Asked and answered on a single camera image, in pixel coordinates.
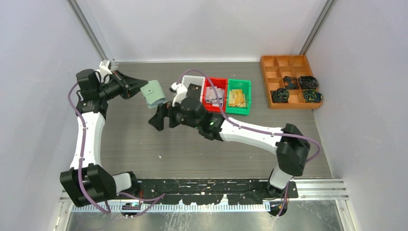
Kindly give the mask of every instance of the white bin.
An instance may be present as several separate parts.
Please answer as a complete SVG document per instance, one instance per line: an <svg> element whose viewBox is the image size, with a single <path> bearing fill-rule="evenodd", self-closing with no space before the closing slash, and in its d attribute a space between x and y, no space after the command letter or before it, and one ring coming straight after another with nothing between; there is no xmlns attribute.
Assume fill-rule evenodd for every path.
<svg viewBox="0 0 408 231"><path fill-rule="evenodd" d="M200 102L203 102L203 91L205 77L203 76L184 76L181 83L188 89L190 84L201 86Z"/></svg>

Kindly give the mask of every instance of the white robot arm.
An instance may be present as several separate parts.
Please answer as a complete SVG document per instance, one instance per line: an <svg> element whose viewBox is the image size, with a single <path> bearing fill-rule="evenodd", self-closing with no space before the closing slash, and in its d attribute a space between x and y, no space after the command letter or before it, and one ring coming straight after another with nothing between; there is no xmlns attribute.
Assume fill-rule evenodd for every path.
<svg viewBox="0 0 408 231"><path fill-rule="evenodd" d="M101 165L101 137L105 125L108 100L121 96L130 99L140 88L148 84L147 80L127 77L116 70L108 60L100 63L99 69L83 70L76 75L82 100L76 105L78 115L78 137L74 159L70 169L60 174L60 182L74 204L78 207L89 205L89 196L96 203L114 199L120 191L137 187L132 172L111 176ZM85 121L86 137L83 145Z"/></svg>
<svg viewBox="0 0 408 231"><path fill-rule="evenodd" d="M276 154L278 165L271 172L268 187L277 193L282 193L294 176L303 174L310 144L284 134L302 136L296 126L268 128L244 123L225 114L208 112L199 101L186 98L187 88L182 84L174 83L171 90L175 94L173 101L159 105L156 115L149 120L158 131L164 129L164 117L169 117L170 128L183 124L198 129L200 135L210 140L245 143Z"/></svg>

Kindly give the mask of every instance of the orange wooden organizer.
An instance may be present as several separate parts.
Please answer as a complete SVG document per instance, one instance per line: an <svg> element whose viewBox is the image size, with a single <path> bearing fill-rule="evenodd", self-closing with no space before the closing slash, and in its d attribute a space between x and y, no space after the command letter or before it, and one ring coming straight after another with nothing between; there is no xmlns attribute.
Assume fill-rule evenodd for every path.
<svg viewBox="0 0 408 231"><path fill-rule="evenodd" d="M289 90L287 103L273 103L270 95L271 90L285 88L283 77L290 76L312 76L309 62L304 55L263 55L261 57L261 68L264 75L265 91L268 106L271 109L317 109L320 103L306 103L302 90Z"/></svg>

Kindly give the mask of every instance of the aluminum frame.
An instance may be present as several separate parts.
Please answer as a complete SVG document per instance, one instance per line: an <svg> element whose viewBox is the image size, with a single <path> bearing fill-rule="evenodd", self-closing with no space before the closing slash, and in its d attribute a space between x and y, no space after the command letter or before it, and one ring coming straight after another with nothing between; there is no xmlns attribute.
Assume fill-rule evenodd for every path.
<svg viewBox="0 0 408 231"><path fill-rule="evenodd" d="M68 226L69 216L71 215L74 203L72 201L60 201L58 207L60 213L55 219L53 231L65 231L66 227Z"/></svg>
<svg viewBox="0 0 408 231"><path fill-rule="evenodd" d="M305 44L300 50L300 53L299 53L300 55L305 55L307 53L307 50L309 50L310 45L312 45L312 42L315 40L317 33L320 31L320 28L322 27L324 21L326 20L327 16L329 15L330 11L332 10L336 2L337 0L327 0L326 1L312 30L309 33L309 36L307 36Z"/></svg>
<svg viewBox="0 0 408 231"><path fill-rule="evenodd" d="M111 50L99 29L93 17L86 17L85 15L92 15L92 12L85 0L67 0L68 4L71 6L72 11L75 13L79 23L85 30L88 38L90 39L92 45L95 47L101 59L114 61Z"/></svg>

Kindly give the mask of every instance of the green bin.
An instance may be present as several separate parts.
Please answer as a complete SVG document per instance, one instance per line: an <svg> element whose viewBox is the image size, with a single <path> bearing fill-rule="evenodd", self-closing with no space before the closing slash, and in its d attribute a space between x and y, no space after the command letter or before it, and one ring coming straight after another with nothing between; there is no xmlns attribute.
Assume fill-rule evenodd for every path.
<svg viewBox="0 0 408 231"><path fill-rule="evenodd" d="M228 102L230 101L230 90L242 89L245 94L246 107L230 107ZM251 81L241 79L228 79L228 92L227 92L227 108L226 113L248 115L251 110Z"/></svg>

